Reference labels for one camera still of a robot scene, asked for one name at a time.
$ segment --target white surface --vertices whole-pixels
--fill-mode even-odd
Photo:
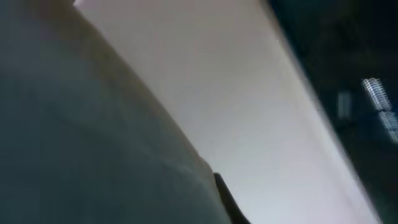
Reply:
[[[223,175],[252,223],[377,223],[257,1],[77,7]]]

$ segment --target white wall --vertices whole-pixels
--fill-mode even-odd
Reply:
[[[376,223],[256,0],[84,0],[253,223]]]

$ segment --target gray fabric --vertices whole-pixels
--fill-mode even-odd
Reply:
[[[0,223],[229,223],[211,170],[63,3],[0,3]]]

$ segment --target dark background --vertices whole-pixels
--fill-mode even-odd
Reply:
[[[398,2],[270,0],[279,24],[384,223],[398,223],[398,145],[361,82],[379,78],[398,107]],[[337,99],[351,95],[351,117]]]

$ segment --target dark fabric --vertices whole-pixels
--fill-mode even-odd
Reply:
[[[229,223],[211,170],[69,4],[0,2],[0,223]]]

